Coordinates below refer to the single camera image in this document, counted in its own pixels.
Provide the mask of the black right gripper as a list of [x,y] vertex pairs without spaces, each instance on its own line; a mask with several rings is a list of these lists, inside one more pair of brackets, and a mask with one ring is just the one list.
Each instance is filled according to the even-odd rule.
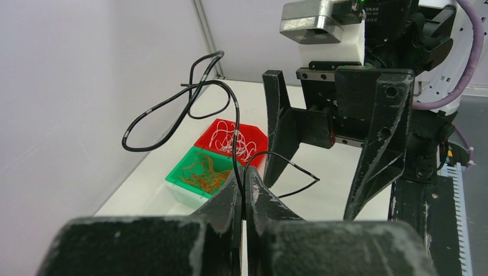
[[405,170],[414,72],[379,69],[354,62],[311,62],[296,70],[305,108],[291,106],[282,71],[262,75],[268,125],[264,184],[271,188],[301,144],[330,149],[357,144],[361,154],[344,220],[354,220],[365,204]]

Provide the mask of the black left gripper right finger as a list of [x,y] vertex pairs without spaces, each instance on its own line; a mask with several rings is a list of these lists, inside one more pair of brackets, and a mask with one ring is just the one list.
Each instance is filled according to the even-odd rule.
[[306,221],[245,171],[249,275],[436,275],[403,222]]

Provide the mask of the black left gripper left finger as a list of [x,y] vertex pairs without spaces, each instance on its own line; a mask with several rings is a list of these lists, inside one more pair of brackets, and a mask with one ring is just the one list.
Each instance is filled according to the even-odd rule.
[[241,195],[231,174],[186,216],[96,216],[67,222],[38,275],[240,275]]

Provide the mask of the clear plastic bin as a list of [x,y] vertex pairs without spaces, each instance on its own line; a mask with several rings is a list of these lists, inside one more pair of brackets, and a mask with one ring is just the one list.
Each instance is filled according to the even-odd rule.
[[143,214],[149,216],[186,216],[193,213],[207,199],[172,183],[165,183],[148,200]]

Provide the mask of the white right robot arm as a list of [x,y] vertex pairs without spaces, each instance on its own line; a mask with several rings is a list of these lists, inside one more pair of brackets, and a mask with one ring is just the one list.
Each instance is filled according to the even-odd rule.
[[361,149],[346,220],[399,179],[436,183],[437,146],[487,46],[486,2],[297,1],[280,33],[299,46],[305,106],[291,106],[281,71],[263,74],[267,187],[300,145],[337,143]]

